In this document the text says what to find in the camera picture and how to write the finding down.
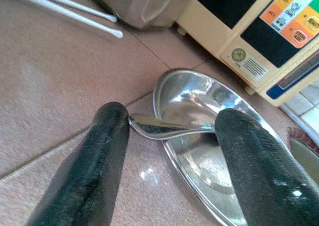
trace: tile grout line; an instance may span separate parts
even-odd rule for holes
[[[133,32],[131,32],[129,29],[126,28],[127,31],[129,31],[142,45],[144,45],[149,51],[151,51],[162,63],[164,63],[165,66],[168,67],[168,69],[171,69],[157,54],[155,54],[143,41],[141,41]]]
[[[300,94],[301,96],[303,96],[304,98],[306,98],[306,100],[307,100],[308,102],[310,102],[313,106],[316,106],[316,105],[313,104],[313,102],[311,102],[301,91],[299,92],[299,94]]]
[[[199,66],[200,66],[200,65],[202,65],[203,63],[207,63],[209,60],[211,60],[211,58],[208,58],[208,59],[206,59],[206,60],[202,61],[201,63],[199,63],[199,64],[195,65],[195,66],[194,66],[194,67],[192,67],[191,69],[192,69],[192,70],[194,70],[195,68],[199,67]]]
[[[148,93],[145,93],[145,94],[141,95],[140,97],[136,98],[135,100],[133,100],[133,101],[127,103],[127,104],[125,105],[125,107],[126,107],[126,108],[129,107],[130,105],[136,103],[137,101],[141,100],[142,98],[146,97],[148,94],[151,94],[152,92],[153,92],[153,91],[150,91],[150,92],[148,92]]]
[[[299,118],[301,118],[304,114],[310,112],[312,109],[316,108],[315,105],[313,105],[310,109],[308,109],[307,111],[305,111],[304,113],[301,113],[300,115],[297,115]]]
[[[48,148],[46,151],[39,153],[37,155],[35,155],[34,157],[32,157],[31,159],[28,159],[27,161],[22,162],[21,164],[15,166],[12,170],[9,170],[8,172],[5,172],[4,174],[0,175],[0,181],[5,178],[8,177],[9,175],[13,174],[15,171],[25,167],[26,165],[30,164],[31,162],[37,160],[38,158],[40,158],[41,156],[55,150],[56,148],[58,148],[59,146],[67,143],[68,141],[71,141],[72,139],[74,139],[75,137],[77,137],[78,135],[82,134],[83,132],[85,132],[87,129],[89,129],[89,126],[83,128],[82,130],[72,134],[70,137],[58,142],[57,144],[54,144],[52,147]]]

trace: metal dish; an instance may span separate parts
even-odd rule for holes
[[[283,144],[248,103],[208,75],[186,69],[166,72],[159,79],[153,97],[155,116],[159,119],[210,125],[219,111],[234,108],[256,119]],[[181,136],[163,144],[175,169],[221,224],[247,225],[214,134]]]

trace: metal spoon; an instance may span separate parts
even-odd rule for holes
[[[215,133],[215,128],[211,125],[185,126],[137,113],[129,116],[129,124],[133,131],[152,140],[168,140],[195,133]]]

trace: beige floor tile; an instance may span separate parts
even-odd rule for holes
[[[168,69],[123,28],[119,40],[20,0],[0,0],[0,19],[0,176],[86,127],[102,104],[150,92]]]
[[[283,111],[270,105],[259,95],[248,95],[243,87],[245,83],[227,66],[217,60],[211,60],[195,68],[195,70],[206,73],[221,81],[239,96],[245,99],[249,104],[265,119],[265,121],[274,129],[277,135],[284,143],[287,143],[287,127],[298,127]]]
[[[153,115],[152,95],[129,106],[128,111]],[[220,225],[184,183],[181,187],[176,184],[179,176],[171,174],[171,163],[165,158],[160,141],[146,140],[131,131],[111,226]]]
[[[176,27],[152,32],[130,30],[170,68],[194,68],[211,55],[190,36],[181,36]]]
[[[85,133],[0,180],[0,225],[22,226],[38,204],[61,162]]]

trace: cotton swab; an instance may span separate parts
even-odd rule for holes
[[[81,16],[81,15],[75,13],[75,12],[72,12],[72,11],[66,9],[66,8],[63,8],[63,7],[57,5],[57,4],[55,4],[55,3],[53,3],[53,2],[51,2],[49,0],[28,0],[28,1],[30,1],[32,3],[36,3],[36,4],[41,5],[43,7],[46,7],[48,9],[51,9],[52,11],[58,12],[60,14],[68,16],[68,17],[70,17],[72,19],[75,19],[75,20],[80,21],[82,23],[85,23],[87,25],[90,25],[90,26],[93,26],[95,28],[101,29],[101,30],[103,30],[105,32],[108,32],[108,33],[114,35],[117,38],[122,38],[123,37],[123,33],[120,30],[116,30],[116,29],[112,29],[112,28],[109,28],[107,26],[104,26],[104,25],[102,25],[100,23],[97,23],[97,22],[95,22],[93,20],[90,20],[90,19],[88,19],[86,17],[83,17],[83,16]]]
[[[53,0],[53,1],[68,5],[68,6],[73,7],[73,8],[77,8],[79,10],[82,10],[82,11],[87,12],[87,13],[94,14],[94,15],[102,17],[102,18],[105,18],[105,19],[107,19],[107,20],[109,20],[109,21],[111,21],[113,23],[117,22],[117,18],[114,15],[102,13],[100,11],[97,11],[95,9],[89,8],[87,6],[84,6],[82,4],[76,3],[76,2],[71,1],[71,0]]]

